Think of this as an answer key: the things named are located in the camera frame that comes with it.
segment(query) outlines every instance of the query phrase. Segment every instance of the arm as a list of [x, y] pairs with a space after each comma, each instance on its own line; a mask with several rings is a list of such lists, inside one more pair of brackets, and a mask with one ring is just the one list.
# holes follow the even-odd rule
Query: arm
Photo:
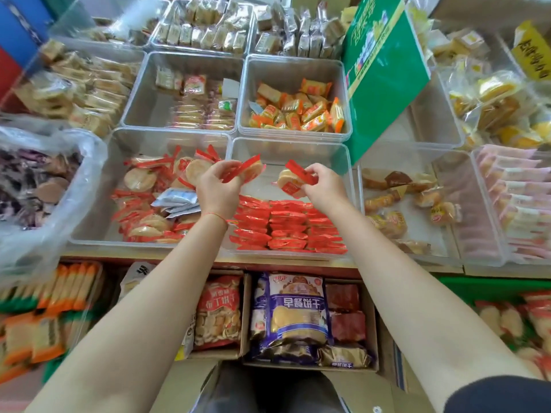
[[339, 229], [377, 310], [436, 410], [461, 387], [495, 375], [530, 377], [478, 315], [379, 232], [349, 201], [341, 177], [321, 164], [304, 186]]
[[169, 372], [218, 254], [226, 222], [238, 206], [242, 181], [203, 175], [197, 195], [202, 216], [174, 250], [117, 304], [62, 363], [28, 413], [149, 412]]

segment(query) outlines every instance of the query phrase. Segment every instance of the yellow sign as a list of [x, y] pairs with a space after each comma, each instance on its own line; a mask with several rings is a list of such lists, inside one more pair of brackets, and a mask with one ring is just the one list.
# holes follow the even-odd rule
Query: yellow sign
[[530, 21], [515, 29], [512, 53], [529, 78], [551, 80], [551, 49]]

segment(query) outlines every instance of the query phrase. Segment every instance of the hand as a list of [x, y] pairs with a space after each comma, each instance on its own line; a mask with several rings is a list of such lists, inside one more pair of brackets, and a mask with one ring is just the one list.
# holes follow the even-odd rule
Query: hand
[[313, 163], [306, 168], [306, 171], [316, 173], [319, 179], [315, 186], [309, 184], [302, 186], [302, 190], [315, 208], [328, 214], [337, 202], [348, 202], [344, 182], [336, 172], [320, 163]]
[[201, 205], [201, 213], [216, 213], [231, 219], [239, 204], [239, 191], [243, 185], [241, 177], [235, 177], [227, 184], [220, 179], [222, 175], [239, 166], [239, 161], [220, 161], [215, 163], [205, 172], [197, 185], [197, 198]]

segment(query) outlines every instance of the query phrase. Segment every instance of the green sign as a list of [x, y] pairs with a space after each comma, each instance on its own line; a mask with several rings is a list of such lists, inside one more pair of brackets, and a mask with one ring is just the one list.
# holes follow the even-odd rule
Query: green sign
[[352, 164], [430, 80], [403, 0], [362, 0], [344, 41]]

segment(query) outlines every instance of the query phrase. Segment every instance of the forearm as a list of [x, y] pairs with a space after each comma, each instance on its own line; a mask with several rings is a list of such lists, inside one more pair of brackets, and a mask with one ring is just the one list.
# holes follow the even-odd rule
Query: forearm
[[226, 223], [205, 215], [178, 246], [88, 333], [29, 411], [148, 412], [214, 262]]
[[530, 377], [473, 310], [349, 202], [328, 214], [371, 298], [436, 411], [458, 388], [493, 375]]

